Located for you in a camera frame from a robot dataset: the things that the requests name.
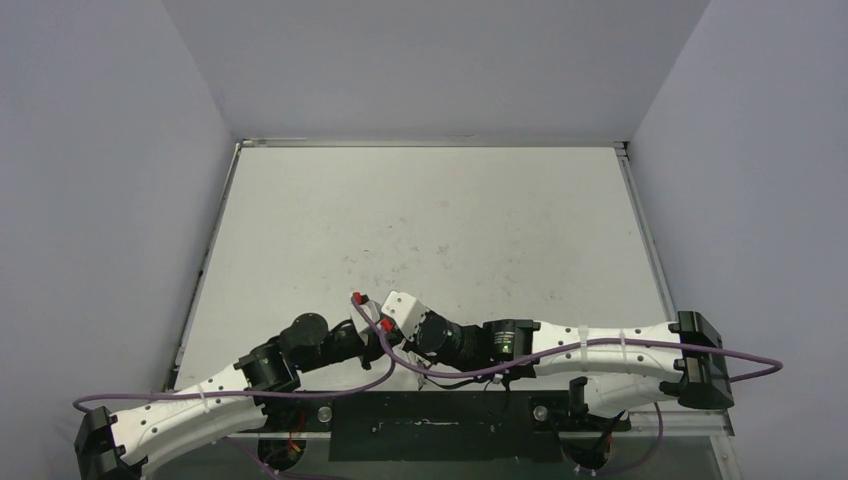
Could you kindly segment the metal key holder ring plate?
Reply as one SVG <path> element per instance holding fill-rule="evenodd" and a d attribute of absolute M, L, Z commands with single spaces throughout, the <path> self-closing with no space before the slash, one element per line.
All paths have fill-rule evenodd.
<path fill-rule="evenodd" d="M 423 391 L 428 389 L 431 382 L 426 372 L 432 367 L 432 364 L 412 351 L 406 352 L 405 355 L 406 360 L 419 369 L 419 371 L 413 371 L 414 378 L 417 382 L 417 390 Z"/>

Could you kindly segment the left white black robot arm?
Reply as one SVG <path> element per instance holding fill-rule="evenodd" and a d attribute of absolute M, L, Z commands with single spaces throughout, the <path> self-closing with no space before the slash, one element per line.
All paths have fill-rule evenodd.
<path fill-rule="evenodd" d="M 282 431 L 297 420 L 305 397 L 300 374 L 358 358 L 364 367 L 384 352 L 380 341 L 404 339 L 390 320 L 358 330 L 334 328 L 305 313 L 278 335 L 200 383 L 125 410 L 85 413 L 74 442 L 83 479 L 140 479 L 169 461 L 233 433 L 267 424 Z"/>

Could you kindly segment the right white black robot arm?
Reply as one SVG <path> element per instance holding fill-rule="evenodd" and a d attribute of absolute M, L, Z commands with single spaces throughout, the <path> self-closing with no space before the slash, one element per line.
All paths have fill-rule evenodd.
<path fill-rule="evenodd" d="M 425 310 L 407 334 L 405 350 L 432 363 L 506 383 L 572 373 L 568 421 L 593 427 L 602 418 L 654 402 L 675 400 L 696 410 L 725 410 L 734 398 L 721 335 L 700 313 L 680 311 L 671 322 L 633 328 L 562 326 L 529 319 L 460 325 Z"/>

